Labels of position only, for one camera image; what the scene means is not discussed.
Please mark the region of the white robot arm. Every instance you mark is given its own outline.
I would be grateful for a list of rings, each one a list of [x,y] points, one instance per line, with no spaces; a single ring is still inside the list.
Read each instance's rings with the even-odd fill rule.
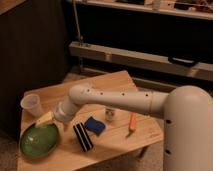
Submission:
[[[213,171],[213,97],[197,86],[169,93],[108,91],[90,84],[69,89],[67,97],[43,114],[38,126],[69,122],[86,104],[100,104],[164,119],[164,171]]]

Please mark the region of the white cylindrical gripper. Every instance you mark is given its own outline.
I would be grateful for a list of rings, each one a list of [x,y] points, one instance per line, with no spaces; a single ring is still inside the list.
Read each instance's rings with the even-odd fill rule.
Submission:
[[[55,118],[59,122],[71,121],[80,110],[78,105],[73,103],[60,102],[55,109],[43,114],[35,123],[36,127],[51,124]]]

